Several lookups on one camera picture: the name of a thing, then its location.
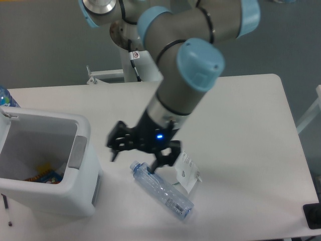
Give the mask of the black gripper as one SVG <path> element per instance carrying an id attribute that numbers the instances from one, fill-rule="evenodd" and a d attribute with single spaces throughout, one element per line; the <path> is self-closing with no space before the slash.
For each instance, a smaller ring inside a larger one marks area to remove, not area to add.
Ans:
<path id="1" fill-rule="evenodd" d="M 177 131 L 173 119 L 166 121 L 165 127 L 161 127 L 152 120 L 147 110 L 134 128 L 129 128 L 125 122 L 119 120 L 107 136 L 106 147 L 111 149 L 111 162 L 116 160 L 120 152 L 138 148 L 155 155 L 155 161 L 149 167 L 151 174 L 154 174 L 157 168 L 172 167 L 181 154 L 181 141 L 173 140 Z M 163 155 L 161 151 L 167 148 L 170 152 Z"/>

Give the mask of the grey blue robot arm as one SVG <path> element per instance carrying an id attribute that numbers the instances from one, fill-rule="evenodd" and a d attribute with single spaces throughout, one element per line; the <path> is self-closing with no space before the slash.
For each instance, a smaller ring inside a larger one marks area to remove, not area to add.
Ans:
<path id="1" fill-rule="evenodd" d="M 174 135 L 225 67 L 215 44 L 254 31 L 260 22 L 258 1 L 196 1 L 174 14 L 150 1 L 80 1 L 89 26 L 123 21 L 137 27 L 141 47 L 163 76 L 137 125 L 118 121 L 107 137 L 116 157 L 133 149 L 155 155 L 149 171 L 172 166 L 181 152 Z"/>

